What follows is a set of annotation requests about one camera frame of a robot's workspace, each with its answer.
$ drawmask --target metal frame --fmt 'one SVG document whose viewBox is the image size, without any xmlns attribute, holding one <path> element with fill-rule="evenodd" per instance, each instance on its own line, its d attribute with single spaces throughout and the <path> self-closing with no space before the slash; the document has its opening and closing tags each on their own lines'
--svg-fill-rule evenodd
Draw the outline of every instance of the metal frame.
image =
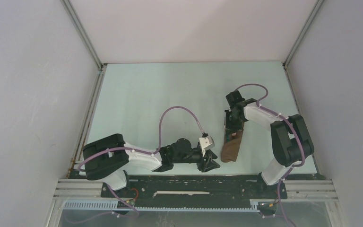
<svg viewBox="0 0 363 227">
<path fill-rule="evenodd" d="M 99 97 L 100 89 L 102 86 L 103 78 L 106 71 L 106 65 L 103 65 L 99 60 L 99 57 L 91 44 L 88 35 L 83 28 L 70 0 L 61 0 L 64 8 L 68 12 L 73 24 L 75 25 L 80 37 L 88 48 L 90 54 L 94 58 L 95 63 L 101 70 L 97 80 L 95 82 L 94 90 L 89 101 L 88 110 L 83 122 L 83 127 L 81 129 L 77 147 L 75 148 L 73 158 L 71 160 L 71 165 L 68 171 L 69 173 L 77 168 L 78 163 L 81 158 L 81 150 L 86 143 L 88 137 L 92 119 L 94 116 L 94 111 L 96 108 L 97 100 Z M 321 6 L 325 0 L 318 0 L 312 9 L 309 17 L 307 18 L 299 36 L 297 37 L 294 45 L 292 46 L 285 62 L 283 63 L 286 77 L 292 91 L 294 101 L 298 112 L 300 112 L 299 105 L 297 103 L 294 88 L 292 87 L 289 74 L 288 66 L 291 63 L 292 58 L 300 46 L 303 38 L 308 32 L 312 22 L 314 21 L 316 15 L 321 9 Z M 344 219 L 344 215 L 338 201 L 338 197 L 331 180 L 286 180 L 285 186 L 287 190 L 288 199 L 282 201 L 290 202 L 324 202 L 328 211 L 328 216 L 332 227 L 344 227 L 347 226 L 347 222 Z M 87 181 L 85 179 L 60 179 L 57 184 L 56 191 L 54 193 L 49 212 L 45 221 L 45 227 L 57 227 L 59 226 L 62 211 L 65 209 L 76 209 L 76 210 L 113 210 L 117 208 L 117 199 L 113 198 L 101 198 L 102 182 L 100 181 Z M 267 202 L 273 200 L 250 200 L 253 204 L 252 209 L 242 209 L 242 210 L 232 210 L 232 209 L 200 209 L 199 211 L 221 211 L 221 212 L 253 212 L 255 211 L 256 205 L 259 202 Z M 139 207 L 139 210 L 147 211 L 158 211 L 158 210 L 176 210 L 176 211 L 191 211 L 191 209 L 169 209 L 169 208 L 144 208 Z"/>
</svg>

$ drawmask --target brown pouch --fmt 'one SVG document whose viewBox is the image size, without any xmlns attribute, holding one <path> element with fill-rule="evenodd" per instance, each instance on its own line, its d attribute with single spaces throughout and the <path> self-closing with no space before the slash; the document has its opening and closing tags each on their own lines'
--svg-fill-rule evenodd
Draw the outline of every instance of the brown pouch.
<svg viewBox="0 0 363 227">
<path fill-rule="evenodd" d="M 220 160 L 222 162 L 235 162 L 239 155 L 240 144 L 242 143 L 243 130 L 239 130 L 229 136 L 225 135 Z"/>
</svg>

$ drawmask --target white table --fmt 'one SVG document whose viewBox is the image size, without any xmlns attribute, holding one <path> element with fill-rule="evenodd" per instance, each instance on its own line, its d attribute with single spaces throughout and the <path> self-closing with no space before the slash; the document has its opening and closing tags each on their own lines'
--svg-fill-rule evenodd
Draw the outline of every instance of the white table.
<svg viewBox="0 0 363 227">
<path fill-rule="evenodd" d="M 225 96 L 245 83 L 259 83 L 269 90 L 261 103 L 284 115 L 297 113 L 293 96 L 282 64 L 267 62 L 209 62 L 209 63 L 151 63 L 110 64 L 107 66 L 88 143 L 121 133 L 125 141 L 138 147 L 158 146 L 158 125 L 162 113 L 169 107 L 181 105 L 198 117 L 204 130 L 212 136 L 220 156 L 224 139 Z M 260 98 L 260 87 L 243 87 L 245 99 Z M 195 146 L 200 131 L 192 116 L 184 110 L 168 112 L 162 124 L 162 146 L 186 138 Z M 254 122 L 246 122 L 244 137 L 236 162 L 222 163 L 219 169 L 207 173 L 195 164 L 175 164 L 164 173 L 129 166 L 130 175 L 237 175 L 258 174 L 272 160 L 270 132 Z M 312 157 L 296 174 L 316 173 Z"/>
</svg>

